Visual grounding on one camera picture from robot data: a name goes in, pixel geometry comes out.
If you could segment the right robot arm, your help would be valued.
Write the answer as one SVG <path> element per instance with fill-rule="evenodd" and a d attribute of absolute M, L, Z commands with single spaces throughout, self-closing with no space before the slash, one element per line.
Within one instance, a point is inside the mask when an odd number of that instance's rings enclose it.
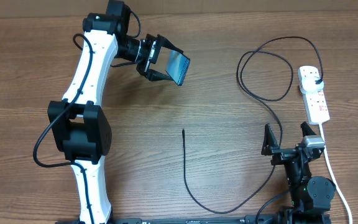
<path fill-rule="evenodd" d="M 319 159 L 325 141 L 309 125 L 301 124 L 303 139 L 292 149 L 282 149 L 269 124 L 265 125 L 261 155 L 271 156 L 271 165 L 283 165 L 288 190 L 263 205 L 255 217 L 256 223 L 331 223 L 326 212 L 331 209 L 336 184 L 326 177 L 312 176 L 309 163 Z M 275 214 L 261 215 L 262 210 L 282 196 L 290 194 L 292 206 Z"/>

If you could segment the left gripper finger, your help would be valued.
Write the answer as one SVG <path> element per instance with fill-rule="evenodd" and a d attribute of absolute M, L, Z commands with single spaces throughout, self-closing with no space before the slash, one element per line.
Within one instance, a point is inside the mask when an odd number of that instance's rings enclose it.
<path fill-rule="evenodd" d="M 166 37 L 162 35 L 157 35 L 157 41 L 156 41 L 156 49 L 158 51 L 161 50 L 161 48 L 166 48 L 170 50 L 174 50 L 180 54 L 183 54 L 183 50 L 179 49 L 178 47 L 174 46 Z"/>
<path fill-rule="evenodd" d="M 172 81 L 173 78 L 169 75 L 166 75 L 164 73 L 149 69 L 149 71 L 147 72 L 147 79 L 155 82 L 155 81 L 160 81 L 160 80 L 168 80 L 168 81 Z"/>

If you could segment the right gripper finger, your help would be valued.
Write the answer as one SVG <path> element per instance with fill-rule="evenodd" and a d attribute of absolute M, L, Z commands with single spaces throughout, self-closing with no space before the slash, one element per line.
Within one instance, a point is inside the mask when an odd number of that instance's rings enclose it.
<path fill-rule="evenodd" d="M 279 149 L 280 146 L 277 143 L 271 126 L 267 123 L 264 128 L 264 141 L 262 144 L 261 155 L 272 156 L 277 153 Z"/>
<path fill-rule="evenodd" d="M 300 125 L 300 127 L 301 127 L 301 130 L 302 130 L 302 135 L 303 135 L 303 137 L 305 137 L 305 136 L 313 136 L 313 135 L 316 134 L 316 133 L 310 128 L 309 124 L 308 124 L 306 121 L 302 122 L 301 125 Z"/>

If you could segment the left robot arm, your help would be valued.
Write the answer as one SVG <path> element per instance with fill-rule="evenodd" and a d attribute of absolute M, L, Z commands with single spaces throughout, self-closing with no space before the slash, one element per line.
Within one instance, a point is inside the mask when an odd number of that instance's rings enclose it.
<path fill-rule="evenodd" d="M 76 223 L 112 223 L 112 204 L 106 190 L 104 163 L 112 131 L 101 104 L 109 69 L 115 58 L 136 65 L 154 82 L 183 84 L 190 66 L 184 52 L 161 35 L 144 39 L 128 35 L 134 13 L 122 1 L 109 1 L 104 14 L 83 20 L 81 57 L 75 76 L 61 101 L 51 101 L 47 114 L 55 143 L 73 169 L 81 212 Z"/>

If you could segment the smartphone with light screen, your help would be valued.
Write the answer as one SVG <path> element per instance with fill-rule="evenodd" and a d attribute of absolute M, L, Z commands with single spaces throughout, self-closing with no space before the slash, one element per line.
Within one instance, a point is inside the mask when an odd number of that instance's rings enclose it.
<path fill-rule="evenodd" d="M 172 50 L 165 71 L 178 86 L 182 86 L 189 66 L 190 59 L 188 57 Z"/>

